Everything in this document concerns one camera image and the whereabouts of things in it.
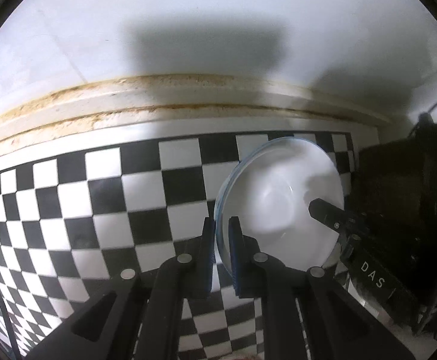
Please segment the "white bowl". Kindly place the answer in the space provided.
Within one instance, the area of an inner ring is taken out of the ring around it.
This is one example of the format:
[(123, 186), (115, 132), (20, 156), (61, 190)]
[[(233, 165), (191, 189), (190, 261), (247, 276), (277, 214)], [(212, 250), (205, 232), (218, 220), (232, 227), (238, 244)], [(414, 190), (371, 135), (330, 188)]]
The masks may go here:
[(305, 271), (325, 264), (338, 234), (310, 216), (309, 205), (316, 198), (340, 209), (345, 206), (339, 172), (317, 144), (281, 137), (241, 160), (223, 182), (214, 206), (225, 269), (231, 270), (228, 222), (234, 216), (262, 252), (286, 266)]

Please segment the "black white checkered mat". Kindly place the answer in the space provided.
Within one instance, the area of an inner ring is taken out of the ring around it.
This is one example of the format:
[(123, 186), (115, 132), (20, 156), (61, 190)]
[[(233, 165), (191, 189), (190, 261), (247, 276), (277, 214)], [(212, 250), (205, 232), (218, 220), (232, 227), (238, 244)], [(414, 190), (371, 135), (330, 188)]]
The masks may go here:
[(231, 170), (277, 133), (132, 141), (0, 170), (0, 342), (27, 354), (114, 275), (184, 251)]

